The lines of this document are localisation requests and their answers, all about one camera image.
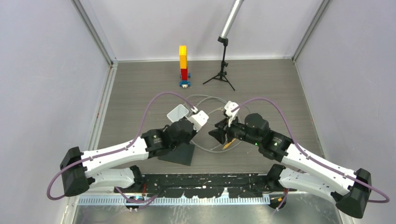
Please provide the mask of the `white network switch box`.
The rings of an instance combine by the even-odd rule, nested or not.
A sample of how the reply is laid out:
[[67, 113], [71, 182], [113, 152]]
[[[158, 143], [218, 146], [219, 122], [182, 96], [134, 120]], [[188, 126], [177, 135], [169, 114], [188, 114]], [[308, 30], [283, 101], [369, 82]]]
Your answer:
[[171, 123], [174, 123], [187, 116], [189, 112], [184, 105], [179, 104], [167, 114], [167, 118]]

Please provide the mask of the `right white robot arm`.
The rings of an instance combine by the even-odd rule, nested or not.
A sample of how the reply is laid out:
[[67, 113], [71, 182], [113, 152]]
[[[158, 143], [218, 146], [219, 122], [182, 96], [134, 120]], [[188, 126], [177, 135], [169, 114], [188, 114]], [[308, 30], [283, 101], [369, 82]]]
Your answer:
[[281, 133], [270, 129], [268, 121], [253, 113], [240, 123], [225, 118], [215, 124], [209, 135], [224, 144], [233, 139], [258, 146], [264, 157], [275, 160], [267, 174], [271, 191], [281, 188], [297, 189], [319, 196], [333, 203], [343, 213], [362, 218], [371, 190], [371, 173], [360, 168], [356, 171], [331, 163], [294, 143]]

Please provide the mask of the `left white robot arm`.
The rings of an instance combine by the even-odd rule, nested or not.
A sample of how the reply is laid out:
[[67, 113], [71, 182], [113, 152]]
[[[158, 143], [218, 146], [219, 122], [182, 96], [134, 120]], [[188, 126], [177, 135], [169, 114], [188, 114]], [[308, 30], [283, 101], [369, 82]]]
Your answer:
[[135, 141], [96, 151], [82, 152], [79, 147], [73, 147], [60, 165], [64, 195], [77, 196], [100, 187], [118, 187], [138, 193], [144, 186], [140, 169], [136, 165], [125, 169], [117, 169], [117, 166], [163, 156], [181, 145], [188, 145], [202, 126], [192, 118], [183, 118], [162, 129], [148, 130]]

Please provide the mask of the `dark grey foam pad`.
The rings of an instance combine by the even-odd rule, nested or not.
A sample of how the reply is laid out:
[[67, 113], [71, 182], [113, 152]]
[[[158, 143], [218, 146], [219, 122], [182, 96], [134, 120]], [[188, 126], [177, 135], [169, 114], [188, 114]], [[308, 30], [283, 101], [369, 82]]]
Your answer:
[[183, 143], [175, 150], [170, 151], [168, 154], [159, 156], [158, 159], [176, 164], [191, 166], [194, 149], [195, 145]]

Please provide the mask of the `colourful toy block tower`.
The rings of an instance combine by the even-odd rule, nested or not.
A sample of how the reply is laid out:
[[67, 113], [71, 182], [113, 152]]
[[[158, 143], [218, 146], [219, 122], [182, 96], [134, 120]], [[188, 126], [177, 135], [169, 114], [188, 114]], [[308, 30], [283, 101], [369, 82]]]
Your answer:
[[180, 67], [180, 83], [179, 86], [187, 88], [191, 86], [190, 77], [191, 74], [188, 71], [188, 60], [187, 60], [187, 47], [186, 45], [179, 46], [179, 67]]

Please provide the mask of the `black tripod with silver pole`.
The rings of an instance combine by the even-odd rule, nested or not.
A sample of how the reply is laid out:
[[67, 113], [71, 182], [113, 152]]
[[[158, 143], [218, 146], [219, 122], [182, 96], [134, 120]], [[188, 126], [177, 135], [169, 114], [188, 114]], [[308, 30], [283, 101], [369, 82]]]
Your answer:
[[229, 39], [228, 39], [228, 34], [230, 32], [230, 29], [237, 17], [237, 14], [243, 4], [244, 0], [235, 0], [231, 6], [231, 9], [228, 13], [227, 19], [225, 20], [224, 26], [218, 36], [217, 41], [222, 43], [223, 45], [223, 55], [222, 55], [222, 60], [221, 60], [221, 65], [220, 65], [220, 71], [217, 73], [217, 75], [213, 76], [212, 78], [208, 79], [207, 81], [203, 82], [203, 84], [206, 84], [212, 80], [219, 80], [221, 82], [228, 83], [232, 90], [235, 91], [235, 88], [231, 84], [231, 82], [228, 80], [227, 76], [227, 71], [225, 71], [225, 68], [228, 66], [228, 63], [225, 61], [226, 57], [226, 49], [228, 47]]

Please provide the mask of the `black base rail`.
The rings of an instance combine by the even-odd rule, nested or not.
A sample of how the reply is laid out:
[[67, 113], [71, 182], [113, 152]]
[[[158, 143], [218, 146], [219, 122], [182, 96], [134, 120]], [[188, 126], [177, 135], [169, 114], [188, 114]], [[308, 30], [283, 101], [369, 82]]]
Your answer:
[[144, 199], [159, 198], [218, 199], [227, 193], [231, 199], [259, 198], [269, 195], [269, 206], [282, 209], [286, 190], [266, 174], [146, 174], [128, 188], [116, 187], [115, 193], [137, 193]]

